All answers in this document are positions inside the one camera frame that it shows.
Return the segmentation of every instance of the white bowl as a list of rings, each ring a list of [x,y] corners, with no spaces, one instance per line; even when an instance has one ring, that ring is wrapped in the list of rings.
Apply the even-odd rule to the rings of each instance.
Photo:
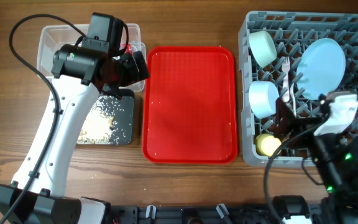
[[[249,87],[249,104],[254,115],[266,118],[276,113],[277,87],[268,81],[253,81]]]
[[[272,63],[277,57],[277,51],[270,34],[258,31],[248,35],[249,46],[256,62],[262,68]]]

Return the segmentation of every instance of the fork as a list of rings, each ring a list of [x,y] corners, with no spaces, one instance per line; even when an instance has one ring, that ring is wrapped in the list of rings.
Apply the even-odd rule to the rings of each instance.
[[[289,88],[289,81],[288,81],[288,72],[291,69],[291,62],[289,57],[284,58],[283,65],[281,66],[281,70],[285,73],[284,81],[283,81],[283,89],[287,88],[287,91],[281,97],[281,99],[286,103],[290,101],[290,88]]]

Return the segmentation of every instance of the gray dish rack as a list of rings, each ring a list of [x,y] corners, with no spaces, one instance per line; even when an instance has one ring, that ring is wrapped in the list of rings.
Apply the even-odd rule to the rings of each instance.
[[[266,30],[273,38],[277,49],[274,62],[261,68],[253,58],[248,43],[248,35]],[[333,14],[313,12],[268,12],[251,11],[247,14],[239,31],[239,69],[242,73],[243,109],[241,112],[242,152],[244,161],[250,166],[265,166],[267,156],[256,152],[254,139],[262,133],[273,133],[272,125],[275,117],[258,119],[249,105],[249,87],[253,81],[273,82],[280,96],[284,74],[281,72],[283,57],[291,58],[290,85],[296,83],[302,74],[296,76],[296,68],[307,47],[322,38],[334,39],[342,47],[346,56],[346,71],[339,90],[350,90],[358,94],[358,14]],[[319,113],[319,104],[315,100],[307,100],[302,96],[304,89],[295,87],[296,114],[299,117],[314,117]],[[350,138],[358,135],[358,116],[351,124]],[[307,149],[295,151],[285,149],[283,155],[276,158],[273,166],[300,167],[302,156]],[[306,166],[313,166],[310,159]]]

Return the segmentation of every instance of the plastic container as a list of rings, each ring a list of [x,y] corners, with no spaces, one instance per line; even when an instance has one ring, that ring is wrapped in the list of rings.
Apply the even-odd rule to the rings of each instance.
[[[234,59],[222,47],[156,47],[147,56],[142,152],[156,163],[237,156]]]
[[[272,38],[277,50],[277,58],[265,70],[257,65],[250,54],[249,34],[266,30]],[[334,39],[343,49],[346,56],[345,76],[339,90],[350,90],[358,94],[358,14],[312,13],[312,12],[267,12],[251,11],[247,14],[238,34],[239,69],[242,74],[243,109],[241,112],[242,154],[244,161],[250,166],[265,166],[267,156],[256,152],[254,139],[259,134],[274,134],[270,127],[275,124],[274,116],[258,119],[251,111],[249,104],[249,87],[253,81],[271,81],[278,92],[283,95],[282,83],[284,73],[281,65],[284,58],[290,57],[290,77],[295,77],[303,52],[316,40]],[[297,82],[301,75],[291,82]],[[302,96],[305,89],[295,89],[296,114],[300,117],[314,117],[319,113],[319,103]],[[358,135],[358,117],[351,124],[349,136]],[[308,155],[307,149],[297,151],[283,149],[286,156],[278,156],[273,166],[300,167],[301,153]],[[306,166],[313,166],[310,159]]]
[[[89,24],[77,24],[75,25],[80,31],[85,34],[88,33]],[[141,50],[142,41],[140,39],[140,28],[137,24],[127,24],[129,43],[132,46],[132,51]],[[40,44],[38,47],[37,56],[37,69],[41,71],[46,77],[53,77],[50,72],[53,67],[53,55],[57,50],[65,44],[74,45],[80,34],[77,33],[69,25],[58,26],[46,26],[42,29]],[[122,33],[121,43],[125,44],[126,33]],[[144,89],[144,80],[132,84],[127,87],[135,92],[142,91]]]

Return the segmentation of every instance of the wooden table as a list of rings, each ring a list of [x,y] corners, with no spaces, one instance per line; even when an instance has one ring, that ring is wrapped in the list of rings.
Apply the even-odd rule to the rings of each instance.
[[[114,15],[140,25],[149,51],[160,45],[207,45],[228,48],[238,56],[237,33],[251,10],[358,12],[358,1],[116,1],[101,3],[0,4],[0,183],[8,184],[27,154],[45,110],[49,91],[9,51],[13,25],[30,14],[47,13],[74,24],[87,24],[92,12]],[[35,66],[43,27],[60,24],[34,19],[18,28],[14,46]],[[239,149],[242,109],[241,74],[236,72]],[[241,150],[227,166],[156,165],[140,150],[142,105],[136,104],[134,140],[127,147],[85,146],[75,149],[68,172],[69,197],[100,198],[113,205],[239,205],[264,202],[263,167],[247,166]],[[316,171],[311,170],[318,178]],[[300,169],[273,169],[272,195],[303,195],[318,201],[326,195]]]

